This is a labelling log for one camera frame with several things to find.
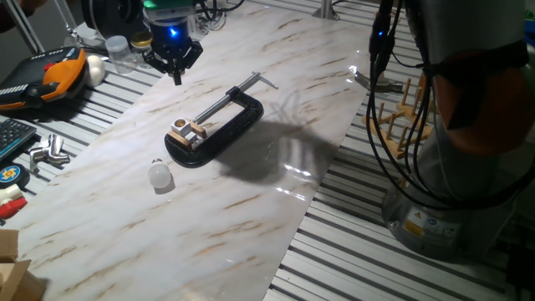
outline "glass jar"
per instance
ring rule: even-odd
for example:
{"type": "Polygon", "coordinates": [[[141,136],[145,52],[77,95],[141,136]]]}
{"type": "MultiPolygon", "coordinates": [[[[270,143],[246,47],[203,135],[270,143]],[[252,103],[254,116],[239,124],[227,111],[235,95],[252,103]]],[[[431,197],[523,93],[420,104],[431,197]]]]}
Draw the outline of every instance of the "glass jar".
{"type": "Polygon", "coordinates": [[[132,44],[132,53],[138,66],[149,69],[151,66],[143,59],[143,54],[147,54],[152,50],[150,43],[152,43],[152,33],[144,31],[134,33],[130,39],[132,44]]]}
{"type": "Polygon", "coordinates": [[[125,37],[114,36],[108,38],[105,45],[118,74],[129,74],[135,69],[135,59],[125,37]]]}

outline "cardboard box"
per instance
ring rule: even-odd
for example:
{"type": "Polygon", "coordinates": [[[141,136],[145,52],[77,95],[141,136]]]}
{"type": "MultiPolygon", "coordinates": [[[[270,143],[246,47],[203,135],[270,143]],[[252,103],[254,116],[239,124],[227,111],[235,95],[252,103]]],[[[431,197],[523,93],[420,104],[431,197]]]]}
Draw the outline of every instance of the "cardboard box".
{"type": "Polygon", "coordinates": [[[17,262],[18,231],[0,230],[0,301],[39,301],[46,287],[28,267],[31,260],[17,262]]]}

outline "white light bulb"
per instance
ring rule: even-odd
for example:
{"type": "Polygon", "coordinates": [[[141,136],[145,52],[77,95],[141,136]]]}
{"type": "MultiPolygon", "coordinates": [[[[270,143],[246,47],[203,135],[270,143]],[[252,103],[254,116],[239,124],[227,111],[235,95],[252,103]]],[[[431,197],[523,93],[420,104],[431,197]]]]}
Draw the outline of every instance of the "white light bulb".
{"type": "Polygon", "coordinates": [[[149,168],[149,181],[154,188],[165,188],[171,182],[169,167],[161,159],[152,161],[152,166],[149,168]]]}

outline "marble surface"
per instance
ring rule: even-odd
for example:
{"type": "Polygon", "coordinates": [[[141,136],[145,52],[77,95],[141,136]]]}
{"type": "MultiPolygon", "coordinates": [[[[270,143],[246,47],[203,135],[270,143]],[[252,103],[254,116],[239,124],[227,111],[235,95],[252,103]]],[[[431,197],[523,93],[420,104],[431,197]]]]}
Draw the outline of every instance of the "marble surface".
{"type": "MultiPolygon", "coordinates": [[[[48,280],[45,300],[262,300],[366,91],[369,32],[246,3],[210,33],[175,87],[164,77],[7,227],[48,280]],[[169,124],[195,118],[252,71],[279,85],[247,91],[263,118],[214,161],[166,154],[169,124]],[[148,181],[153,159],[175,189],[148,181]]],[[[228,105],[209,133],[240,108],[228,105]]]]}

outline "yellow label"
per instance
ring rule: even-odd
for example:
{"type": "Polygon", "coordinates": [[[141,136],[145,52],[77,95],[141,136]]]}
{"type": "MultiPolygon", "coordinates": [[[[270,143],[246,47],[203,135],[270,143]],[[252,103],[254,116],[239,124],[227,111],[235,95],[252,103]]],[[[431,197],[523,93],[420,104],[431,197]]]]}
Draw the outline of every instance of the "yellow label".
{"type": "Polygon", "coordinates": [[[408,232],[416,235],[417,237],[421,237],[421,235],[424,233],[423,227],[416,225],[410,220],[405,220],[405,224],[403,225],[403,228],[407,230],[408,232]]]}

